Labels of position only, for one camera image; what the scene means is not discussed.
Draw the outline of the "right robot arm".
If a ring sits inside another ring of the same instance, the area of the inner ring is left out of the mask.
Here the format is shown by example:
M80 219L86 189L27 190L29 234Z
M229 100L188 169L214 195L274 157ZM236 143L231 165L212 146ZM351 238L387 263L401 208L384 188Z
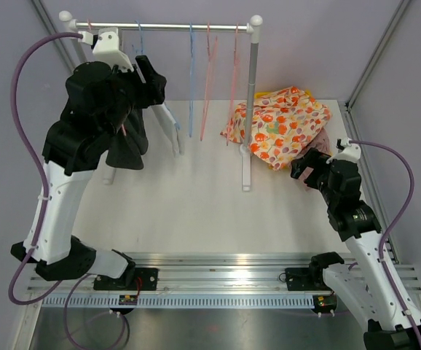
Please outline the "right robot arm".
M361 200L358 147L333 157L309 149L291 163L291 177L311 172L304 183L318 190L327 205L330 225L361 269L363 281L351 275L335 252L312 257L309 283L328 287L345 304L363 330L367 349L421 349L421 311L410 298L382 240L372 208Z

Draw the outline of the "dark grey dotted skirt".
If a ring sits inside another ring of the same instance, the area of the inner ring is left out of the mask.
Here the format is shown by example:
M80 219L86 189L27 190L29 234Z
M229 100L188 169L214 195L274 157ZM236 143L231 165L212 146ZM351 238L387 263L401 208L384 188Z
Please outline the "dark grey dotted skirt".
M112 168L141 170L144 167L142 157L146 154L148 147L143 111L134 109L113 138L106 164Z

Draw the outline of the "blue wire hanger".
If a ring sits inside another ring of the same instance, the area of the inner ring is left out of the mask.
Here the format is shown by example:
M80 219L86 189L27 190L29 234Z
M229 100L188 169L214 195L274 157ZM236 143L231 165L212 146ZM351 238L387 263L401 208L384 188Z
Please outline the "blue wire hanger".
M190 49L190 66L189 66L189 138L193 136L194 129L194 71L195 71L195 46L194 46L194 29L193 23L189 23L189 49Z
M137 29L138 29L139 44L138 45L132 44L131 47L133 49L133 52L136 55L146 55L147 52L146 52L146 45L145 45L144 33L143 33L142 25L137 20L135 21L135 24L137 25Z

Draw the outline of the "white skirt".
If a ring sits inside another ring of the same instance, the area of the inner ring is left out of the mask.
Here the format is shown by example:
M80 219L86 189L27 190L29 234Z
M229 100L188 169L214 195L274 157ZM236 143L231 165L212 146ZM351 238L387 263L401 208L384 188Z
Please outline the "white skirt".
M166 103L153 105L151 109L160 124L162 132L171 144L172 153L175 157L184 155L184 144L181 140L181 125L174 117Z

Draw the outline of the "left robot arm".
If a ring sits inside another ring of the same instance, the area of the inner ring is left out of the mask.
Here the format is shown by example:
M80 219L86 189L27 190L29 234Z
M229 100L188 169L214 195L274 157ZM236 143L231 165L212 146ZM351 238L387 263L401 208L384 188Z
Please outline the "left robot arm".
M135 281L135 262L117 250L82 243L72 230L79 205L101 161L113 168L141 170L149 141L143 111L165 100L166 79L148 57L135 65L83 63L66 80L68 100L47 132L42 155L44 181L34 226L11 248L33 263L46 281L99 275L112 289Z

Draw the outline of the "orange floral skirt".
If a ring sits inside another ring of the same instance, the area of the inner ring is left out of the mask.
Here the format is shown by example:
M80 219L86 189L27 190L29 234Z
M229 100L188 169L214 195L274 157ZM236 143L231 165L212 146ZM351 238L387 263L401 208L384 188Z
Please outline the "orange floral skirt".
M250 151L274 171L288 168L332 117L329 107L302 92L255 98Z

